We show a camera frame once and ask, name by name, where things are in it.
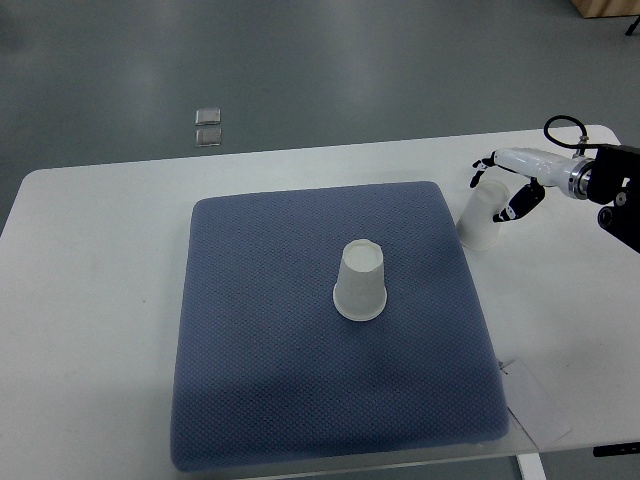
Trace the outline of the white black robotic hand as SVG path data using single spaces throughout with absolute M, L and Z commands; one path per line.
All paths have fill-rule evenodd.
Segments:
M 555 153 L 530 148 L 504 148 L 472 164 L 475 174 L 470 187 L 476 188 L 481 176 L 490 168 L 521 175 L 529 180 L 498 213 L 494 223 L 521 219 L 545 198 L 546 188 L 558 188 L 575 200 L 587 199 L 587 187 L 594 161 L 584 156 L 567 158 Z

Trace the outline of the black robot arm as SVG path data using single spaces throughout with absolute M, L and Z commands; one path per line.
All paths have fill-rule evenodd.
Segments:
M 602 205 L 598 225 L 639 252 L 639 149 L 623 145 L 598 147 L 587 198 Z

